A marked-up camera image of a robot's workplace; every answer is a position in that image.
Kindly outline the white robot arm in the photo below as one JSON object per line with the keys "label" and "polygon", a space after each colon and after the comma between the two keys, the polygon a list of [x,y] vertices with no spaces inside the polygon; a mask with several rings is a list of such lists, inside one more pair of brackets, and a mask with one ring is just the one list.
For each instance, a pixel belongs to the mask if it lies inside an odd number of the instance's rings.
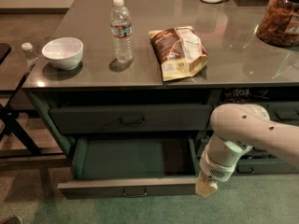
{"label": "white robot arm", "polygon": [[213,134],[202,152],[195,193],[206,197],[227,181],[253,147],[299,167],[299,127],[274,122],[255,104],[224,104],[210,116]]}

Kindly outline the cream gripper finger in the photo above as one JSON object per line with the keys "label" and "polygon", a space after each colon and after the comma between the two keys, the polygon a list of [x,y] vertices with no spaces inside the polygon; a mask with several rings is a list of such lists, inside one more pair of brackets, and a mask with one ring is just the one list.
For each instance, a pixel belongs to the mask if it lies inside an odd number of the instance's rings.
{"label": "cream gripper finger", "polygon": [[206,175],[200,172],[195,184],[195,193],[202,197],[207,197],[217,190],[217,182],[215,180],[209,179]]}

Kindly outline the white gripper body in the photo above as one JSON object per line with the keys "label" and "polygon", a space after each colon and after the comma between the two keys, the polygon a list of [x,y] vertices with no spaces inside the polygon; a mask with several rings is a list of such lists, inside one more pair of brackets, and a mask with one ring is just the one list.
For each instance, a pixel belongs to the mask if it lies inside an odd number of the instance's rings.
{"label": "white gripper body", "polygon": [[252,146],[239,145],[213,134],[200,158],[200,175],[208,181],[228,181],[240,158],[251,149]]}

